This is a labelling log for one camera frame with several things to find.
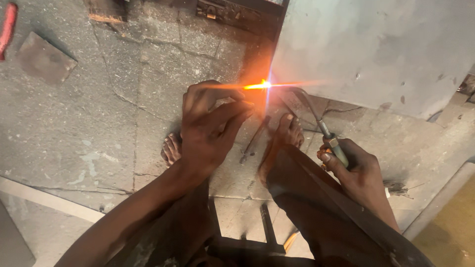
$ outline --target red handle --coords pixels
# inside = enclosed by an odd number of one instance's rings
[[[17,20],[18,6],[14,3],[8,3],[5,9],[5,20],[3,21],[3,30],[0,36],[0,61],[5,60],[5,50],[13,36],[13,27]]]

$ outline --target white strip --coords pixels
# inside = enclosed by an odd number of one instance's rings
[[[0,177],[0,191],[94,223],[104,216],[98,211],[3,177]]]

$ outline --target forearm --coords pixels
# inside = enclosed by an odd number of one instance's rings
[[[88,229],[56,263],[56,267],[105,265],[140,228],[199,184],[194,182],[199,177],[193,175],[177,161]]]

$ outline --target concrete floor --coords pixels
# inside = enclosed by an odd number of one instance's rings
[[[0,0],[0,12],[6,5]],[[20,13],[7,61],[0,64],[0,175],[105,212],[127,198],[98,187],[138,190],[165,169],[164,137],[180,125],[181,96],[190,84],[236,81],[259,38],[161,5],[131,1],[129,23],[91,22],[82,2],[17,1]],[[30,31],[78,61],[63,85],[24,74],[15,61]],[[405,179],[411,197],[391,197],[402,229],[414,220],[475,151],[475,105],[455,95],[436,123],[330,101],[325,118],[380,160],[386,179]],[[277,126],[280,111],[272,111]],[[259,206],[268,202],[277,241],[294,226],[255,172],[265,149],[240,166],[241,149],[258,127],[251,118],[216,171],[210,193],[224,236],[264,241]],[[319,133],[305,132],[302,150],[316,162]],[[90,222],[6,194],[0,199],[37,257],[52,266]],[[290,256],[312,257],[298,237]]]

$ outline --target foot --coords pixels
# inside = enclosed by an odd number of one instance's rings
[[[165,138],[161,157],[165,161],[167,168],[170,168],[172,164],[181,158],[181,142],[176,134],[171,133]]]
[[[277,153],[280,148],[286,144],[291,144],[300,148],[304,143],[304,136],[302,135],[302,128],[298,118],[291,114],[284,114],[280,119],[279,127],[275,132],[274,138],[266,149],[267,153],[257,171],[259,181],[266,186],[267,175],[270,169],[274,166]]]

